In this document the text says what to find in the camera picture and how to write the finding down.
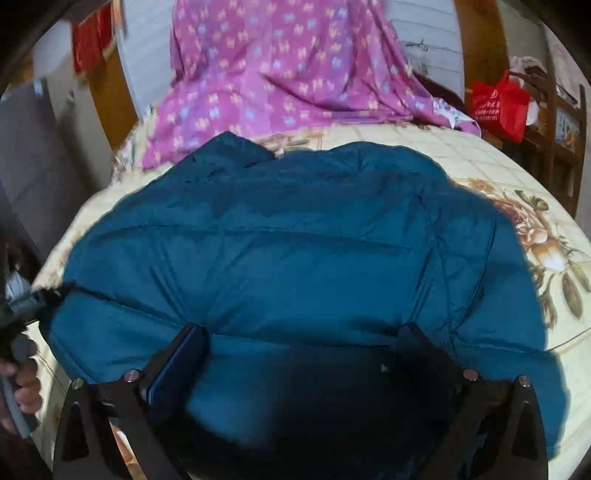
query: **floral bedsheet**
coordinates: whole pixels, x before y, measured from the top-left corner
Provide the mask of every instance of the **floral bedsheet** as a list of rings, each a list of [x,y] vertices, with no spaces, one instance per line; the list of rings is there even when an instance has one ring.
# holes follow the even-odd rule
[[[61,281],[72,246],[124,196],[162,175],[139,167],[152,114],[132,131],[116,156],[112,184],[91,198],[41,270],[36,285]],[[372,141],[413,148],[438,162],[459,186],[485,195],[513,221],[532,279],[538,290],[547,329],[547,349],[558,354],[570,390],[570,410],[560,451],[550,464],[551,480],[566,480],[591,445],[591,242],[559,202],[511,159],[480,138],[450,129],[408,123],[333,125],[254,139],[280,159],[289,150],[327,150],[352,141]],[[515,319],[516,328],[519,319]],[[57,422],[69,379],[57,364],[36,325],[30,335],[40,345],[41,427],[34,439],[51,462]]]

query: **printed flower on bedsheet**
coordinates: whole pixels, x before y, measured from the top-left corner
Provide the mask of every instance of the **printed flower on bedsheet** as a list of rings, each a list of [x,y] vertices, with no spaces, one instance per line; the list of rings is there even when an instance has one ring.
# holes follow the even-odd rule
[[[591,294],[591,259],[572,248],[567,238],[557,232],[557,225],[547,215],[548,203],[522,190],[500,191],[482,179],[469,179],[468,186],[486,194],[515,226],[538,291],[546,328],[553,329],[558,321],[558,299],[553,297],[557,294],[562,296],[572,317],[581,321],[584,298]],[[551,290],[555,284],[558,289]]]

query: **door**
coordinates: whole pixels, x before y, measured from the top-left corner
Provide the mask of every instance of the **door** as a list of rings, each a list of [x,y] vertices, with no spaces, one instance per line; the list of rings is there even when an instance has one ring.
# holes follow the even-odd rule
[[[467,89],[479,80],[494,85],[509,68],[505,31],[496,0],[455,0]]]

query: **blue jacket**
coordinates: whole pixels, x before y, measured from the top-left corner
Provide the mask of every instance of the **blue jacket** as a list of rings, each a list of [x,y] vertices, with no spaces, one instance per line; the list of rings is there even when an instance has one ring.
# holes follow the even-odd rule
[[[486,378],[528,375],[550,455],[560,436],[560,365],[512,225],[404,147],[276,160],[222,134],[98,222],[64,280],[99,294],[45,328],[70,377],[115,380],[198,323],[210,354],[186,411],[244,449],[367,433],[406,465],[421,410],[385,379],[407,322]]]

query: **hand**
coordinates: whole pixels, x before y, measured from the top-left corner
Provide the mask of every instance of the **hand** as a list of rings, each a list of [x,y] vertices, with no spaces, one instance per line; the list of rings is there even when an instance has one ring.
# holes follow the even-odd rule
[[[30,355],[37,353],[37,345],[32,340],[30,341]],[[21,407],[23,413],[36,413],[41,409],[43,400],[39,392],[41,390],[41,382],[37,378],[37,362],[32,358],[24,362],[20,367],[7,362],[0,358],[0,375],[7,377],[15,377],[17,384],[21,386],[15,394],[14,398]],[[17,433],[17,430],[12,422],[12,417],[6,404],[4,397],[0,393],[0,427],[3,427],[10,433]]]

